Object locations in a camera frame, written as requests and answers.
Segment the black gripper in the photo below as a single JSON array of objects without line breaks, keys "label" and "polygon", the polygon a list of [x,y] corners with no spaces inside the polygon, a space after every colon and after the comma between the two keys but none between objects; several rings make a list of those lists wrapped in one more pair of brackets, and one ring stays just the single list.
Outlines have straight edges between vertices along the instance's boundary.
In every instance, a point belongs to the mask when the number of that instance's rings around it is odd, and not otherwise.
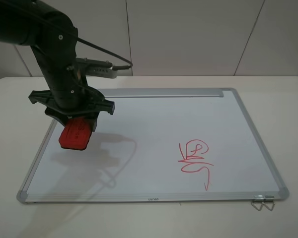
[{"label": "black gripper", "polygon": [[45,115],[53,118],[62,126],[69,121],[68,116],[87,117],[92,132],[96,131],[99,112],[113,114],[115,104],[105,99],[98,90],[90,87],[85,73],[81,71],[45,71],[44,78],[49,90],[32,91],[31,103],[40,103],[52,111]]}]

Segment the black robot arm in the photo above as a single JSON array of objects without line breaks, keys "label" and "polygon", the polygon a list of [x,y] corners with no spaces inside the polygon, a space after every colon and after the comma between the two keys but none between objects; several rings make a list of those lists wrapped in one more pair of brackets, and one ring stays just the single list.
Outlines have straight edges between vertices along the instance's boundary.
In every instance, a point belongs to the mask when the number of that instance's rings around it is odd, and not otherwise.
[{"label": "black robot arm", "polygon": [[78,58],[78,29],[64,13],[40,0],[0,0],[0,42],[31,48],[49,88],[31,92],[29,100],[60,124],[82,118],[95,131],[100,112],[114,112],[87,76],[115,78],[118,67]]}]

